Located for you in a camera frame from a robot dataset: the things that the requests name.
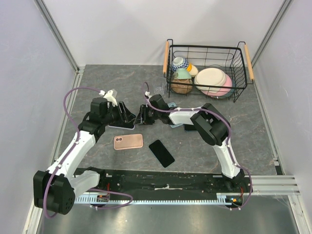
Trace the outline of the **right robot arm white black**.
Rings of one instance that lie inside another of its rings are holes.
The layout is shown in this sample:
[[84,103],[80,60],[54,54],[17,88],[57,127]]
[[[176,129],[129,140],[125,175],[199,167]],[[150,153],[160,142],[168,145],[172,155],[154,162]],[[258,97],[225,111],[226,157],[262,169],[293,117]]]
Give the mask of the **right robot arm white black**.
[[241,186],[245,176],[231,146],[231,127],[224,116],[210,103],[197,108],[170,107],[161,95],[144,93],[146,103],[142,104],[137,125],[152,125],[160,120],[168,125],[192,125],[202,139],[211,145],[221,165],[223,186],[229,192]]

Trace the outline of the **black phone front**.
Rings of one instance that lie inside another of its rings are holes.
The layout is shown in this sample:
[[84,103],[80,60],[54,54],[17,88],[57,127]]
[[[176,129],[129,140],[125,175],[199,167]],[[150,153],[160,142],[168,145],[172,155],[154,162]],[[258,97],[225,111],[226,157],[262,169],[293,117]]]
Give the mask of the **black phone front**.
[[164,168],[175,162],[174,157],[159,139],[151,143],[149,149]]

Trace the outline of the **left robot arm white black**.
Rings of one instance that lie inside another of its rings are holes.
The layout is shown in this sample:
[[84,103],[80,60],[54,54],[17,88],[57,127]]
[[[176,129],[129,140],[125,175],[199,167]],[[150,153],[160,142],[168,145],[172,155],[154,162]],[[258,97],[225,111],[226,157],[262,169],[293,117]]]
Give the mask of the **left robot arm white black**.
[[98,142],[108,125],[134,127],[136,115],[124,102],[114,98],[97,97],[90,111],[78,125],[72,142],[46,171],[37,171],[33,177],[34,205],[45,212],[66,215],[77,197],[90,189],[105,190],[106,178],[94,169],[74,176],[86,153]]

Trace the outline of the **phone with blue edge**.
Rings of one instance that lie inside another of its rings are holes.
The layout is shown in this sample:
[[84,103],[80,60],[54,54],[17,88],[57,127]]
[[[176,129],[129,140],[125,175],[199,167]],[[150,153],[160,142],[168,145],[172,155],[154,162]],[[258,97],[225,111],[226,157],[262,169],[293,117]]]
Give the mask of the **phone with blue edge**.
[[186,132],[196,132],[197,131],[197,129],[194,125],[184,124],[183,126],[184,126],[184,130]]

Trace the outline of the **pink phone case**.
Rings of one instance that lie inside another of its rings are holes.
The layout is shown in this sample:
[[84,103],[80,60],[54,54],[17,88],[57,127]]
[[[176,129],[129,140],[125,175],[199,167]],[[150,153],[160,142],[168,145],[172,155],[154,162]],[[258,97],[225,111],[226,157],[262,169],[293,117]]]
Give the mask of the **pink phone case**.
[[143,135],[132,134],[114,137],[115,150],[127,150],[143,147]]

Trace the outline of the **lavender phone case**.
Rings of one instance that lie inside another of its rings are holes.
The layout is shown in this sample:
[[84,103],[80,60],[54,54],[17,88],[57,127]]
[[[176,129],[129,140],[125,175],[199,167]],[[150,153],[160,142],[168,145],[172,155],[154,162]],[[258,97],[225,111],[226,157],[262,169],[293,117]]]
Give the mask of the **lavender phone case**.
[[108,127],[133,130],[135,128],[135,125],[133,125],[132,123],[113,123],[113,124],[108,125]]

